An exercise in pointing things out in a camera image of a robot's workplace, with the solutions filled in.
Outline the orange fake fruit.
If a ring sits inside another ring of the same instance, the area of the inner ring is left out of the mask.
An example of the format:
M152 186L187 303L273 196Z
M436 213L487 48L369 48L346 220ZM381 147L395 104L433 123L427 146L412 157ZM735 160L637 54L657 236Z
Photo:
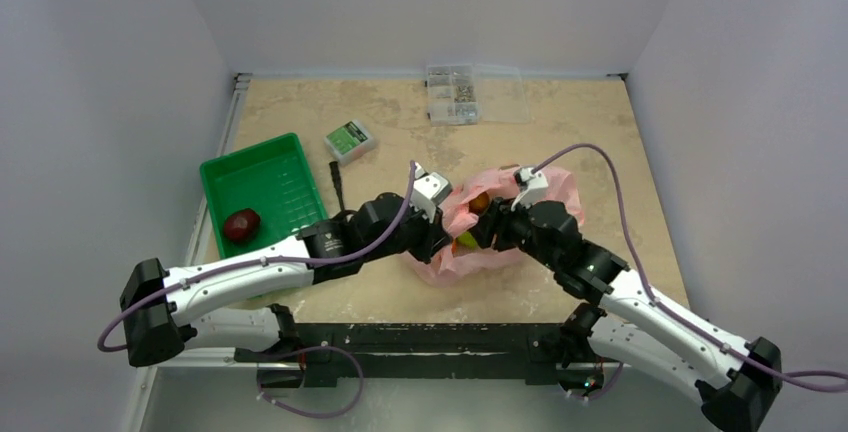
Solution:
M470 213L480 216L486 212L490 203L491 198L489 194L487 192L481 192L468 201L468 211Z

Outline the pink plastic bag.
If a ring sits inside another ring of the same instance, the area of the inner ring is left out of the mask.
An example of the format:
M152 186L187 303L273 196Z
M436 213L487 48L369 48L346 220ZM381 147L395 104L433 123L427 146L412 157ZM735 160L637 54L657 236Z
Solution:
M445 287L524 261L522 251L506 247L508 227L527 221L525 209L512 205L519 194L517 171L516 166L487 169L455 186L441 205L441 223L452 242L428 263L406 253L402 256L406 265L425 283Z

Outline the red fake apple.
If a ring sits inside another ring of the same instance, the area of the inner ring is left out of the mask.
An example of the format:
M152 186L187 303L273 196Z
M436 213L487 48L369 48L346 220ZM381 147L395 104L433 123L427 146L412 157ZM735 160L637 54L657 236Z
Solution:
M222 226L222 235L231 243L243 244L256 236L260 226L260 215L251 208L245 208L226 218Z

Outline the yellow green fake fruit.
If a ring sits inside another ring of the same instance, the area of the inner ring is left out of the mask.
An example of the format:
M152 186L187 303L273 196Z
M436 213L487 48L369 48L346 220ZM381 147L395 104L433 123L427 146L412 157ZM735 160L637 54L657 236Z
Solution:
M453 252L457 252L457 251L460 251L460 250L472 251L472 250L478 250L479 248L480 248L479 244L477 243L476 239L473 237L473 235L469 231L463 232L459 236L457 236L453 240L453 243L452 243L452 246L451 246L451 250Z

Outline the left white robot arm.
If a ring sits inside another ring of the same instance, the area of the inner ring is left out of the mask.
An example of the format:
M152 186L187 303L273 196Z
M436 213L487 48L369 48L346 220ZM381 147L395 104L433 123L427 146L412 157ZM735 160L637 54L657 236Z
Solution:
M438 207L422 210L383 193L356 211L229 259L171 268L145 259L134 266L119 298L128 363L158 365L199 347L206 335L201 322L236 302L352 276L392 255L427 263L452 243L442 221Z

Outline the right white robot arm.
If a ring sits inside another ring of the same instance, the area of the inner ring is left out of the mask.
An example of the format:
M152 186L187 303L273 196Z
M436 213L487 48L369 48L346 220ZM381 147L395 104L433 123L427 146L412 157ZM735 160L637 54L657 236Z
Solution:
M518 249L548 268L569 295L627 320L699 373L693 386L707 420L722 431L757 431L782 389L782 353L692 313L653 289L638 270L586 239L564 204L529 207L497 199L470 230L483 249Z

